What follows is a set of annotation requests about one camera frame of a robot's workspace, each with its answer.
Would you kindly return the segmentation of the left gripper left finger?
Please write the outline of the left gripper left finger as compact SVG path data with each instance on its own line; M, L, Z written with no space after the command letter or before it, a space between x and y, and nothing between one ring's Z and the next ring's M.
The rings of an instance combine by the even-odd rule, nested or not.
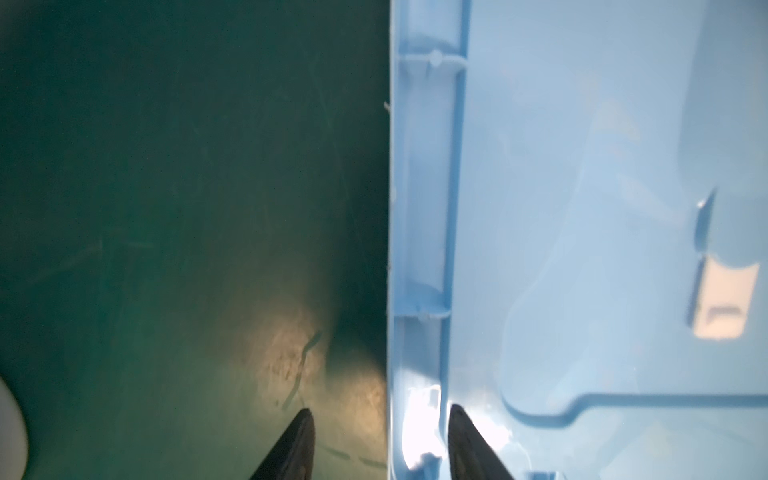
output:
M255 470L250 480L310 480L316 445L313 414L301 409Z

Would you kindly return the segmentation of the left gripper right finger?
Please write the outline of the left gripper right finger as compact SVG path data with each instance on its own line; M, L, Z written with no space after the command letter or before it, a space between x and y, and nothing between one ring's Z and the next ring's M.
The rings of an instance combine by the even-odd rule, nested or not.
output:
M452 480L514 479L459 404L451 406L447 439Z

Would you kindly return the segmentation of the light blue bin lid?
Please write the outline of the light blue bin lid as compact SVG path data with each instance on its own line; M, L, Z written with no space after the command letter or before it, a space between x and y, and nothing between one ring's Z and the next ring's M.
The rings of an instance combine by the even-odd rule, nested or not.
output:
M767 5L390 7L388 475L767 475Z

